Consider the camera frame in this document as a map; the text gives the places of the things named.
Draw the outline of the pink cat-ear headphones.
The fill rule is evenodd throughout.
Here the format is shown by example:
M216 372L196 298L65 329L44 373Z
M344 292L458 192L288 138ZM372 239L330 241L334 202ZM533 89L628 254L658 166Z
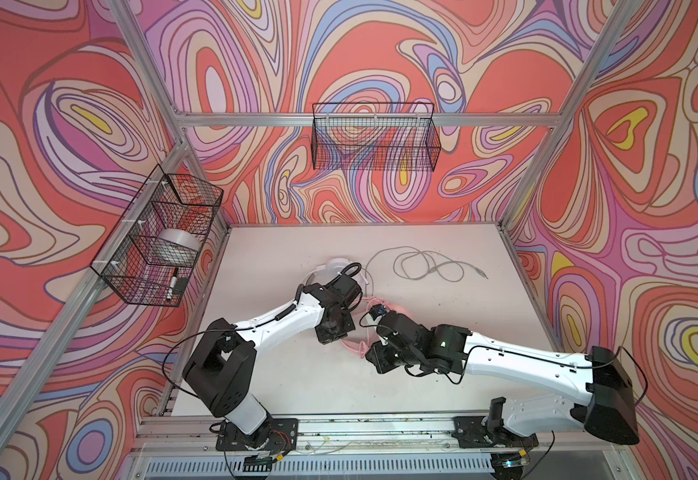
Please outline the pink cat-ear headphones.
M358 338L342 339L340 344L353 355L359 358L364 358L370 351L371 345L380 339L376 333L376 327L379 323L379 319L371 318L371 308L376 305L380 305L386 310L396 311L407 316L410 315L410 312L399 304L385 301L376 296L363 297L361 302L365 304L365 308L363 314L357 318L356 323L356 325L359 327L361 336Z

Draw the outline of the white headphones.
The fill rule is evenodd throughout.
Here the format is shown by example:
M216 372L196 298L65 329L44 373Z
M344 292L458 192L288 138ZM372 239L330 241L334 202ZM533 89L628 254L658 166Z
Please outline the white headphones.
M325 285L354 263L354 260L350 260L348 258L331 258L324 264L318 265L315 269L309 272L303 279L302 283L304 285L310 285L313 283ZM361 287L363 297L367 297L370 293L371 281L366 269L360 265L359 267L350 268L349 272L352 273L352 278Z

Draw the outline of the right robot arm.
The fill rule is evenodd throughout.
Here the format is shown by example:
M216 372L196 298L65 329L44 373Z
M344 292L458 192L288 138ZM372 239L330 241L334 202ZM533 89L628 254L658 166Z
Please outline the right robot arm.
M372 306L361 323L378 337L365 358L380 374L401 368L414 378L438 375L453 385L468 375L491 376L542 390L536 398L492 399L484 428L494 444L506 437L572 430L616 445L639 442L633 382L616 351L523 347L464 327L425 327L381 304Z

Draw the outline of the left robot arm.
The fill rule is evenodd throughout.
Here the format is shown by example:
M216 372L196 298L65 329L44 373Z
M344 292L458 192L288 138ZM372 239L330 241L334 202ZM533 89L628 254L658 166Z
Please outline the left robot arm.
M271 415L251 393L257 357L307 330L321 344L355 329L359 284L340 275L326 284L299 285L293 299L247 321L219 318L190 337L195 342L181 373L182 384L216 418L248 438L267 436Z

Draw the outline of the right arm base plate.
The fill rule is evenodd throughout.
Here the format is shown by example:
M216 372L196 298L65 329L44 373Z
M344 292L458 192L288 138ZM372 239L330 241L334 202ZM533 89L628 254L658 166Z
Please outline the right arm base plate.
M499 448L532 450L539 445L535 434L523 437L509 432L503 426L488 428L485 416L456 416L451 436L462 449Z

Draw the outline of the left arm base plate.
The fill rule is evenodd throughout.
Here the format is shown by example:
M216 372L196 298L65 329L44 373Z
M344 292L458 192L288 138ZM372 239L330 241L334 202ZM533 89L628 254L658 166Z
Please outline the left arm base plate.
M219 452L287 453L297 447L297 418L268 418L253 433L245 434L233 423L213 425Z

